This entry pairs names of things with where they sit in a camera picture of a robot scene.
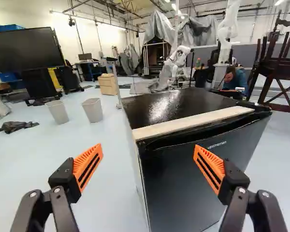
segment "wastebasket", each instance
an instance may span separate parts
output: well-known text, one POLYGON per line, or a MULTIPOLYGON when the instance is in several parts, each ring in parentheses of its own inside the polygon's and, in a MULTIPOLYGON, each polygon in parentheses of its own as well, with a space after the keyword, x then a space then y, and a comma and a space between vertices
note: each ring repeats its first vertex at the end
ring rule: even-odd
POLYGON ((100 98, 89 98, 82 103, 90 122, 99 122, 103 118, 100 98))
POLYGON ((69 121, 68 114, 62 101, 50 101, 46 103, 46 105, 57 124, 63 124, 69 121))

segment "upstreman logo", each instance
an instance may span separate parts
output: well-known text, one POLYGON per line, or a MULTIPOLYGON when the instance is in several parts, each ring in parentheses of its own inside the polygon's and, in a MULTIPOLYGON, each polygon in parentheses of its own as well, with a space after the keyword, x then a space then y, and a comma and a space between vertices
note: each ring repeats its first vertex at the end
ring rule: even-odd
POLYGON ((214 148, 214 147, 216 147, 216 146, 224 145, 224 144, 226 144, 226 143, 227 143, 227 141, 223 141, 223 142, 221 142, 221 143, 219 143, 219 144, 211 145, 211 146, 209 146, 207 149, 209 150, 209 149, 212 149, 212 148, 214 148))

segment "wooden cabinet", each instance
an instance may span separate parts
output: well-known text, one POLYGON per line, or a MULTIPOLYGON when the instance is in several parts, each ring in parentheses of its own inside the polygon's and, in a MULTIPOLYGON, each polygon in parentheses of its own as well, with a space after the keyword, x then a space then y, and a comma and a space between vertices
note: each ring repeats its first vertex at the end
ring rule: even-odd
POLYGON ((112 73, 104 73, 98 77, 100 89, 102 94, 116 95, 116 83, 115 77, 112 73))

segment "mini fridge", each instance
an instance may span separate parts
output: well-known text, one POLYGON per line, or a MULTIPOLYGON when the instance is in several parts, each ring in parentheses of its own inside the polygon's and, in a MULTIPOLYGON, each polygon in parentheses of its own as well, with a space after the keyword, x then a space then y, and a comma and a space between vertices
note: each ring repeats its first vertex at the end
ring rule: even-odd
POLYGON ((245 171, 272 114, 202 88, 122 99, 136 189, 151 232, 201 232, 225 207, 193 160, 195 145, 245 171))

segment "person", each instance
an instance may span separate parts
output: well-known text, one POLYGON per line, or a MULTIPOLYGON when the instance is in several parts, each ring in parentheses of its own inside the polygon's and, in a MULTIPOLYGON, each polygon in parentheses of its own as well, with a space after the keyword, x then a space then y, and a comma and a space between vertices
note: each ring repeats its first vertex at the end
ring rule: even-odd
POLYGON ((244 87, 243 94, 247 96, 248 85, 245 72, 241 69, 236 69, 234 66, 229 66, 224 76, 223 89, 229 90, 236 87, 244 87))

